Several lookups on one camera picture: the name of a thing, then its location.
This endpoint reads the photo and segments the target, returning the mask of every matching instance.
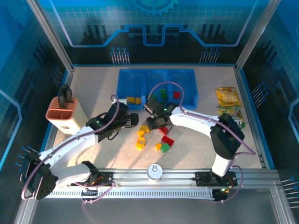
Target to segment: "toy block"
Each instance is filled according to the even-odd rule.
[[[127,97],[127,100],[130,104],[135,104],[135,97]]]
[[[136,148],[141,151],[144,149],[145,146],[145,138],[144,137],[139,137],[136,143]]]
[[[180,97],[181,97],[180,95],[181,95],[181,93],[179,91],[174,91],[173,92],[173,98],[174,99],[180,99]]]
[[[161,146],[162,146],[161,143],[156,144],[156,145],[155,145],[155,149],[156,149],[156,151],[160,150]]]
[[[162,127],[159,128],[160,132],[162,132],[164,135],[168,134],[168,128],[167,127]]]
[[[141,97],[135,98],[135,104],[140,105],[141,104]]]
[[[142,137],[144,134],[145,134],[145,131],[138,131],[138,132],[137,132],[137,135],[138,135],[139,137]]]
[[[161,146],[162,153],[166,153],[169,149],[170,149],[170,146],[167,143],[165,143]]]
[[[171,138],[168,138],[166,135],[164,135],[164,137],[162,138],[162,142],[165,142],[169,146],[172,146],[174,143],[174,140],[172,140]]]
[[[167,99],[167,93],[165,89],[160,90],[161,99]]]
[[[140,131],[150,132],[149,128],[146,125],[141,125]]]

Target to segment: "blue bin compartment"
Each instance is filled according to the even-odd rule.
[[[144,96],[142,89],[144,88],[144,70],[141,69],[120,69],[118,75],[118,85],[116,95],[122,99],[126,97]],[[140,110],[141,105],[129,104],[130,110]]]
[[[147,98],[150,94],[150,91],[156,86],[158,85],[159,83],[162,83],[162,82],[166,82],[166,81],[169,81],[169,74],[168,74],[168,70],[167,69],[158,69],[158,70],[147,70],[146,71],[146,76],[145,76],[145,97],[146,97],[146,101],[147,101]],[[159,87],[157,87],[153,94],[156,95],[157,97],[157,101],[159,102],[165,102],[165,104],[167,104],[170,100],[170,84],[163,84]],[[161,98],[161,94],[160,94],[160,90],[161,89],[165,89],[166,90],[166,93],[167,93],[167,99],[162,99]]]
[[[185,92],[183,107],[186,109],[196,109],[198,103],[198,91],[196,78],[193,69],[170,70],[171,81],[179,84]],[[171,99],[172,103],[179,104],[183,96],[182,91],[176,85],[172,85]],[[180,92],[180,99],[173,99],[173,92]]]

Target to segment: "speckled table surface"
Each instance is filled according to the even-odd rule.
[[[95,117],[108,111],[111,106],[110,95],[115,94],[119,69],[128,67],[77,67],[74,72],[71,89],[73,96],[79,102],[88,118]],[[241,95],[232,67],[185,67],[185,66],[155,66],[142,68],[169,68],[194,69],[199,93],[198,107],[195,111],[219,115],[216,107],[219,105],[215,89],[222,86],[233,86]],[[256,146],[248,124],[244,107],[241,107],[246,126],[242,129],[244,141],[256,151]],[[68,166],[76,165],[89,160],[98,168],[147,168],[152,163],[162,168],[210,168],[216,153],[211,139],[202,133],[175,126],[168,136],[175,140],[171,149],[166,153],[155,150],[155,145],[161,141],[163,135],[159,130],[152,131],[145,136],[146,147],[142,151],[136,149],[138,136],[136,132],[148,117],[141,111],[131,111],[139,114],[139,124],[136,128],[127,128],[120,131],[113,141],[103,140],[99,144],[88,148],[81,154],[73,157]],[[58,131],[54,145],[62,142],[69,135]],[[238,152],[246,151],[240,147]],[[235,164],[242,168],[261,168],[258,156],[239,156]]]

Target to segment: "glass panel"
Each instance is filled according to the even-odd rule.
[[[74,64],[235,63],[267,2],[40,0]]]
[[[291,2],[280,2],[243,68],[282,180],[299,170],[299,2]]]
[[[26,1],[0,1],[0,27],[0,220],[13,223],[23,187],[21,148],[41,149],[45,113],[65,68]]]

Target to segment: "yellow snack bag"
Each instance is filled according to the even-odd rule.
[[[216,89],[220,106],[242,106],[234,87],[221,87]]]

